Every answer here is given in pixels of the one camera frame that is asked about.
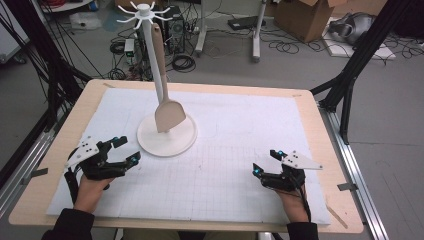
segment wooden table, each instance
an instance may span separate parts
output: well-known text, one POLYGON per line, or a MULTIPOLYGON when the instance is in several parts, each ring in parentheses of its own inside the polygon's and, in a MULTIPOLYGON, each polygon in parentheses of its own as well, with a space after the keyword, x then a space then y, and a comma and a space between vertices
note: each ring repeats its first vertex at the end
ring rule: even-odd
MULTIPOLYGON (((48 168, 47 175, 31 180, 9 217, 11 224, 52 226, 55 216, 46 215, 46 210, 56 191, 63 174, 63 166, 69 153, 78 145, 82 133, 100 103, 103 93, 108 88, 130 88, 154 90, 152 82, 127 82, 111 80, 92 80, 84 89, 75 107, 68 116, 62 129, 52 143, 39 169, 48 168)), ((331 224, 319 226, 319 232, 360 233, 363 224, 349 191, 340 191, 338 184, 345 183, 336 153, 318 111, 312 94, 307 90, 273 89, 239 86, 197 85, 169 83, 172 91, 205 92, 221 94, 249 94, 259 96, 294 98, 305 129, 306 138, 312 157, 325 168, 318 171, 322 191, 331 216, 331 224)), ((179 230, 222 230, 222 231, 256 231, 286 232, 284 225, 195 222, 175 220, 149 220, 130 218, 96 218, 95 227, 114 228, 153 228, 179 230)))

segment hand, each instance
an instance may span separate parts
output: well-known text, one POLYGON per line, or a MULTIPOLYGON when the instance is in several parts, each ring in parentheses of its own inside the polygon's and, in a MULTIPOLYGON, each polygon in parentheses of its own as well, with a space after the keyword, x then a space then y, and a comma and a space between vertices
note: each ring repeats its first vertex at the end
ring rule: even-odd
MULTIPOLYGON (((306 198, 305 185, 302 186, 302 191, 306 198)), ((275 191, 283 202, 284 211, 287 214, 290 222, 309 222, 308 214, 303 206, 302 198, 296 191, 275 191)))
POLYGON ((82 175, 74 209, 93 213, 102 197, 103 189, 113 180, 114 178, 95 181, 82 175))

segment white paper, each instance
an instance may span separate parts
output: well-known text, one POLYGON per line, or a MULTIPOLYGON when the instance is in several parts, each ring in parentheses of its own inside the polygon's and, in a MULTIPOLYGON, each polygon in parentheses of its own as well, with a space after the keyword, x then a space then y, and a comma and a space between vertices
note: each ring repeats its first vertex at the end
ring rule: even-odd
MULTIPOLYGON (((171 158, 146 153, 136 131, 157 108, 154 91, 108 89, 81 141, 127 136, 128 143, 109 152, 109 162, 141 151, 139 165, 115 179, 106 190, 96 216, 288 223, 277 194, 262 187, 252 163, 279 173, 280 162, 270 149, 296 150, 311 157, 297 105, 292 98, 170 92, 198 127, 198 137, 186 152, 171 158)), ((306 171, 312 221, 330 218, 315 171, 306 171)), ((71 207, 69 190, 61 180, 48 209, 58 215, 71 207)))

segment floor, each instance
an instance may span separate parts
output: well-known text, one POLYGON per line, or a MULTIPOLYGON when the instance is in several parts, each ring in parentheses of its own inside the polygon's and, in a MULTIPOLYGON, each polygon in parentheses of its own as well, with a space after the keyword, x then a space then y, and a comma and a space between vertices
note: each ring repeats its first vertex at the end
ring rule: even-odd
MULTIPOLYGON (((116 22, 124 18, 113 5, 103 6, 98 16, 103 23, 101 28, 75 31, 72 38, 104 74, 111 69, 110 40, 132 25, 116 22)), ((229 31, 226 25, 229 18, 210 18, 207 24, 229 31)), ((272 19, 266 20, 263 33, 277 29, 272 19)), ((281 39, 265 34, 262 37, 281 39)), ((77 68, 91 76, 99 75, 69 38, 64 40, 77 68)), ((330 57, 326 50, 315 52, 302 44, 297 44, 296 54, 284 53, 272 48, 275 45, 269 47, 268 42, 261 41, 260 62, 254 63, 251 34, 210 31, 206 40, 204 53, 200 58, 194 57, 195 70, 169 71, 171 82, 312 89, 337 76, 348 61, 330 57)), ((424 175, 420 174, 424 169, 424 128, 420 126, 424 122, 424 56, 410 59, 399 53, 396 56, 386 65, 372 60, 359 76, 352 101, 349 140, 389 238, 424 239, 424 188, 420 185, 424 182, 424 175)), ((317 95, 316 100, 323 97, 325 93, 317 95)), ((0 65, 0 98, 0 167, 3 167, 47 105, 30 63, 0 65)), ((7 221, 9 212, 10 209, 0 220, 2 240, 41 238, 44 228, 11 226, 7 221)), ((113 229, 94 230, 94 239, 113 237, 113 229)), ((320 234, 320 238, 372 239, 367 230, 359 235, 320 234)))

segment electronic equipment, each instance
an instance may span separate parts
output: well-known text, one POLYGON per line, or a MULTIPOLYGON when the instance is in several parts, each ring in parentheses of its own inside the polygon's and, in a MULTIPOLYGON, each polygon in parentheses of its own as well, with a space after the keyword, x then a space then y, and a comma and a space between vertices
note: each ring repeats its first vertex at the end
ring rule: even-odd
POLYGON ((184 53, 185 27, 184 17, 178 6, 168 6, 170 10, 164 13, 164 18, 172 18, 165 22, 165 44, 169 53, 184 53))
POLYGON ((65 166, 68 168, 65 173, 65 179, 73 203, 78 197, 77 172, 79 170, 82 170, 88 179, 98 181, 125 176, 126 171, 138 164, 141 158, 139 151, 125 158, 122 162, 107 162, 109 150, 112 147, 118 148, 127 142, 128 139, 125 136, 114 137, 109 141, 99 141, 97 143, 91 137, 88 137, 71 152, 65 166))
POLYGON ((134 47, 134 39, 129 38, 125 40, 125 58, 127 59, 127 63, 131 66, 137 64, 137 55, 134 47))
MULTIPOLYGON (((242 30, 242 29, 250 29, 256 27, 256 24, 258 22, 258 17, 245 17, 245 18, 237 18, 237 19, 231 19, 228 20, 228 25, 233 29, 234 31, 242 30)), ((266 23, 264 20, 262 20, 261 26, 265 26, 266 23)))
POLYGON ((282 172, 280 174, 267 173, 258 165, 253 163, 253 176, 257 177, 262 186, 286 194, 291 194, 293 191, 299 193, 302 199, 303 207, 308 215, 309 222, 311 222, 311 210, 306 199, 306 192, 302 189, 305 184, 305 171, 303 169, 322 170, 323 166, 317 162, 312 161, 308 157, 293 151, 286 154, 283 151, 270 150, 271 157, 281 162, 282 172))

